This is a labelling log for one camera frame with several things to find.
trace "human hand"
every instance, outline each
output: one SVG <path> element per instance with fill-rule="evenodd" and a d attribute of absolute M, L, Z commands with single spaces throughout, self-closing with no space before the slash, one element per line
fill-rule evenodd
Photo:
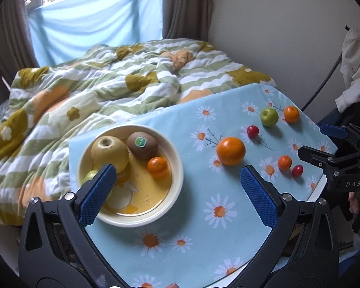
<path fill-rule="evenodd" d="M 356 192 L 349 192 L 348 200 L 349 200 L 349 212 L 350 213 L 359 213 L 360 204 L 356 198 Z"/>

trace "duck illustration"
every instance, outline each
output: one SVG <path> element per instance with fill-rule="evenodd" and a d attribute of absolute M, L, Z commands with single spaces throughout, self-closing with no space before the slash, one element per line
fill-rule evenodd
<path fill-rule="evenodd" d="M 128 164 L 126 169 L 118 174 L 115 186 L 107 199 L 107 206 L 113 210 L 126 209 L 127 214 L 132 214 L 138 210 L 131 204 L 133 193 L 138 193 L 137 187 L 129 182 L 131 176 L 131 165 Z"/>

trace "fruit bowl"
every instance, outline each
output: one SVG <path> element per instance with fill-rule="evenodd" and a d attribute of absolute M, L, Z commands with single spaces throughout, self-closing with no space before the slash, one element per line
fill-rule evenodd
<path fill-rule="evenodd" d="M 112 127 L 102 134 L 98 135 L 84 150 L 80 157 L 77 180 L 81 185 L 84 182 L 84 178 L 89 171 L 92 170 L 91 148 L 93 143 L 102 136 L 113 136 L 121 140 L 127 139 L 132 133 L 141 131 L 153 136 L 157 143 L 159 151 L 164 155 L 168 161 L 170 167 L 170 187 L 169 190 L 160 203 L 154 206 L 149 211 L 145 211 L 141 214 L 124 215 L 110 211 L 107 207 L 102 207 L 97 217 L 111 225 L 118 227 L 138 227 L 149 224 L 158 218 L 162 217 L 175 203 L 177 197 L 180 194 L 181 187 L 183 185 L 183 164 L 177 149 L 173 143 L 159 131 L 147 126 L 141 125 L 122 125 L 118 127 Z"/>

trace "striped comforter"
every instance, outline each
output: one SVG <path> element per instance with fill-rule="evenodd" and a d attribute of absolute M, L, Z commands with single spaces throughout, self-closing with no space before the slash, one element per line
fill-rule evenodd
<path fill-rule="evenodd" d="M 70 191 L 68 141 L 133 116 L 273 80 L 207 42 L 94 46 L 58 65 L 20 70 L 0 124 L 0 224 L 21 225 L 29 200 Z"/>

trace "tablecloth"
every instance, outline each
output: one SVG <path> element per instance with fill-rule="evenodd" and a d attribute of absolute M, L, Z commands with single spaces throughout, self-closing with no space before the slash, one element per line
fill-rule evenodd
<path fill-rule="evenodd" d="M 159 220 L 129 229 L 96 219 L 86 227 L 104 258 L 129 285 L 165 288 L 176 282 L 180 288 L 201 288 L 254 256 L 271 229 L 263 225 L 240 185 L 240 170 L 247 164 L 280 193 L 289 192 L 298 200 L 309 198 L 322 170 L 300 161 L 298 148 L 307 145 L 334 153 L 336 146 L 302 112 L 298 122 L 287 123 L 282 110 L 288 105 L 294 104 L 275 88 L 251 84 L 128 120 L 171 139 L 184 166 L 179 199 Z M 262 126 L 259 117 L 266 107 L 279 113 L 271 128 Z M 249 125 L 259 127 L 256 139 L 248 137 Z M 80 155 L 101 132 L 71 140 L 72 186 Z M 217 143 L 228 136 L 242 139 L 246 146 L 244 160 L 233 167 L 225 167 L 216 155 Z M 303 165 L 302 176 L 280 172 L 277 160 L 282 155 L 292 158 L 292 166 Z M 146 241 L 147 234 L 155 241 Z"/>

